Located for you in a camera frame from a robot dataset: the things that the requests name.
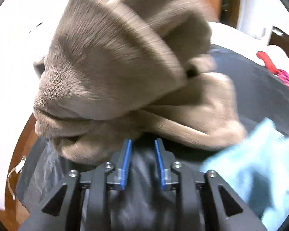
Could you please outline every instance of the brown towel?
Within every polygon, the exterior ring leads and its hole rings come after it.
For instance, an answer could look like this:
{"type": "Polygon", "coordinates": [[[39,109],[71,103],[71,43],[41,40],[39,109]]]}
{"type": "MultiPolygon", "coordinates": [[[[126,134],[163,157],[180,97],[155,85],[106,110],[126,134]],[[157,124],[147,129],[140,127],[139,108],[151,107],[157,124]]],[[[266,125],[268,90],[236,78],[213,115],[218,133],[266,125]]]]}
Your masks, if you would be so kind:
{"type": "Polygon", "coordinates": [[[240,142],[232,82],[207,73],[213,14],[206,0],[69,0],[44,59],[36,133],[92,164],[144,131],[207,150],[240,142]]]}

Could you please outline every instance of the screw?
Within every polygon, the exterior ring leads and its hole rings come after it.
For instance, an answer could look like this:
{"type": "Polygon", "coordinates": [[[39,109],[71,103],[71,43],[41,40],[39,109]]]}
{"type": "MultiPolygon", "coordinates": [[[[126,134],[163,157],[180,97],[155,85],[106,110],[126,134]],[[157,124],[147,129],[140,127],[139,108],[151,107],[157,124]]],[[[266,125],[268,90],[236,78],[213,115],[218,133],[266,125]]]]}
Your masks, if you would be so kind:
{"type": "Polygon", "coordinates": [[[113,167],[114,167],[114,165],[110,161],[105,163],[105,168],[111,169],[113,167]]]}
{"type": "Polygon", "coordinates": [[[179,161],[175,161],[175,162],[173,162],[173,163],[171,164],[171,166],[172,166],[173,168],[180,168],[180,167],[182,167],[182,163],[179,162],[179,161]]]}
{"type": "Polygon", "coordinates": [[[211,178],[214,178],[217,176],[217,173],[214,170],[210,170],[210,171],[208,171],[208,176],[211,178]]]}
{"type": "Polygon", "coordinates": [[[71,170],[71,171],[69,171],[68,175],[69,175],[70,177],[76,177],[76,176],[77,176],[77,170],[71,170]]]}

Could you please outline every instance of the light blue cloth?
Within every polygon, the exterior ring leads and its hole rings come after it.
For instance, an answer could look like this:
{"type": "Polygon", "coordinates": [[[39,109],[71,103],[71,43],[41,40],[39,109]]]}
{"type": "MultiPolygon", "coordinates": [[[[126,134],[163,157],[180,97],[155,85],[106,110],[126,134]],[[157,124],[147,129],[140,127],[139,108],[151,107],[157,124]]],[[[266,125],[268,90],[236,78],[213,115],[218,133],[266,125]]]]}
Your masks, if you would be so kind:
{"type": "Polygon", "coordinates": [[[242,143],[205,160],[200,170],[217,171],[261,218],[276,231],[289,215],[289,138],[264,119],[242,143]]]}

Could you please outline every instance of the magenta fabric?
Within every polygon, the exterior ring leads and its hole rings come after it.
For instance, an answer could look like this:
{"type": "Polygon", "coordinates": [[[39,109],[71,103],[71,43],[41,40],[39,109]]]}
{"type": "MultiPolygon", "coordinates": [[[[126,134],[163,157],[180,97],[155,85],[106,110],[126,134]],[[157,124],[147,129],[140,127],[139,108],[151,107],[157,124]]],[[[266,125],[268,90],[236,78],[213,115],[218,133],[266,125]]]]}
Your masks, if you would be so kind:
{"type": "Polygon", "coordinates": [[[285,84],[289,88],[289,74],[286,71],[280,69],[277,76],[279,79],[281,79],[283,84],[285,84]]]}

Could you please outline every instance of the blue rubber strip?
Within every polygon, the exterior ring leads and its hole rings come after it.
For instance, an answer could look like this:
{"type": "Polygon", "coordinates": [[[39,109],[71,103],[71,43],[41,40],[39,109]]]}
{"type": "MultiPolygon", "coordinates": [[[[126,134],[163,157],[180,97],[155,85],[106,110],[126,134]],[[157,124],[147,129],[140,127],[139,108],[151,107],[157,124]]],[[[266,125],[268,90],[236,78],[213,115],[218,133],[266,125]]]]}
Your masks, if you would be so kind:
{"type": "Polygon", "coordinates": [[[122,175],[120,180],[121,189],[124,190],[127,184],[127,177],[129,175],[129,164],[132,151],[132,140],[129,140],[123,160],[122,175]]]}
{"type": "Polygon", "coordinates": [[[164,170],[164,165],[162,161],[162,157],[160,155],[160,148],[158,146],[157,140],[155,142],[155,150],[156,150],[156,156],[157,156],[157,169],[159,171],[159,177],[160,177],[160,186],[161,189],[164,190],[165,188],[165,170],[164,170]]]}

